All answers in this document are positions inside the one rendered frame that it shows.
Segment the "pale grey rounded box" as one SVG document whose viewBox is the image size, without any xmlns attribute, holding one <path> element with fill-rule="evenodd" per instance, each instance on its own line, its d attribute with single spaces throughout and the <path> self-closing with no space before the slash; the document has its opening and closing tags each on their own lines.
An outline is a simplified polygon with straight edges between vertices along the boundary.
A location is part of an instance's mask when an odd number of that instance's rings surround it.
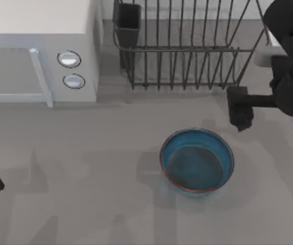
<svg viewBox="0 0 293 245">
<path fill-rule="evenodd" d="M 254 52 L 254 63 L 259 67 L 271 67 L 272 56 L 287 56 L 280 46 L 265 46 Z"/>
</svg>

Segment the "blue bowl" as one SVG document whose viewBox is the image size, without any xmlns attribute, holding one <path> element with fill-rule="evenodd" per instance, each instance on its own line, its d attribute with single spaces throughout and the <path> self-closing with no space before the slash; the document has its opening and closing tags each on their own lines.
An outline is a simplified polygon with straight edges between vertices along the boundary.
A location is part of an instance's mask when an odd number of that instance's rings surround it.
<svg viewBox="0 0 293 245">
<path fill-rule="evenodd" d="M 220 190 L 235 168 L 229 144 L 202 128 L 186 128 L 169 135 L 160 148 L 159 163 L 177 192 L 196 198 Z"/>
</svg>

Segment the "black cutlery holder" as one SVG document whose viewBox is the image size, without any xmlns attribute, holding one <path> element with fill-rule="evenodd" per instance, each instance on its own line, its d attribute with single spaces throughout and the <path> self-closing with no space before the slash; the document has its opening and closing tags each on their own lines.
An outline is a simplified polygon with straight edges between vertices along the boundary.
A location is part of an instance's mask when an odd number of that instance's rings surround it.
<svg viewBox="0 0 293 245">
<path fill-rule="evenodd" d="M 130 55 L 135 56 L 141 25 L 141 5 L 135 3 L 123 3 L 121 0 L 114 0 L 113 23 L 119 44 L 120 68 L 129 69 Z"/>
</svg>

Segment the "small microwave knob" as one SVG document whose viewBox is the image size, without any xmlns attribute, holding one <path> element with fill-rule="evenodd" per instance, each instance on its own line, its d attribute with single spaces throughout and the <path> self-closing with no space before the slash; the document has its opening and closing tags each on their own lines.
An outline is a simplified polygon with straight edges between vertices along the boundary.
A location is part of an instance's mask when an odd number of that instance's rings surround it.
<svg viewBox="0 0 293 245">
<path fill-rule="evenodd" d="M 64 76 L 62 81 L 63 84 L 70 89 L 81 89 L 86 84 L 85 79 L 81 75 L 76 73 Z"/>
</svg>

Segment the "large microwave knob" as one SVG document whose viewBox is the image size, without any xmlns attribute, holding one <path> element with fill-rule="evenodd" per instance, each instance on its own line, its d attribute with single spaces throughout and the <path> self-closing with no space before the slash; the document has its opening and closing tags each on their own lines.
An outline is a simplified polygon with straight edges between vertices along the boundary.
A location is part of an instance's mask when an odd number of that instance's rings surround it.
<svg viewBox="0 0 293 245">
<path fill-rule="evenodd" d="M 57 61 L 63 67 L 75 68 L 81 64 L 82 59 L 78 53 L 67 50 L 57 54 Z"/>
</svg>

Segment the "pale microwave oven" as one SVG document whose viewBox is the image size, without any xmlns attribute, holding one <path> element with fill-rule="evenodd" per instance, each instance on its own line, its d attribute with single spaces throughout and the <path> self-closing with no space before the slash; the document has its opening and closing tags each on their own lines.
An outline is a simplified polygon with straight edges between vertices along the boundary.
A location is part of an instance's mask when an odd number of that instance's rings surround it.
<svg viewBox="0 0 293 245">
<path fill-rule="evenodd" d="M 99 83 L 102 19 L 98 0 L 0 0 L 0 47 L 36 48 L 50 83 L 54 103 L 94 103 Z M 57 54 L 78 53 L 81 64 L 66 68 Z M 79 74 L 81 89 L 63 77 Z"/>
</svg>

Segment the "microwave glass door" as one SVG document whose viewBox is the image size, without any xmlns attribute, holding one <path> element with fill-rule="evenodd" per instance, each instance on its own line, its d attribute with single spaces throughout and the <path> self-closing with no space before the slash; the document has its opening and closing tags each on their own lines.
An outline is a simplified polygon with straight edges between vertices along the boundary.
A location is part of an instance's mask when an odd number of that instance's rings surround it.
<svg viewBox="0 0 293 245">
<path fill-rule="evenodd" d="M 29 49 L 0 47 L 0 103 L 46 103 Z"/>
</svg>

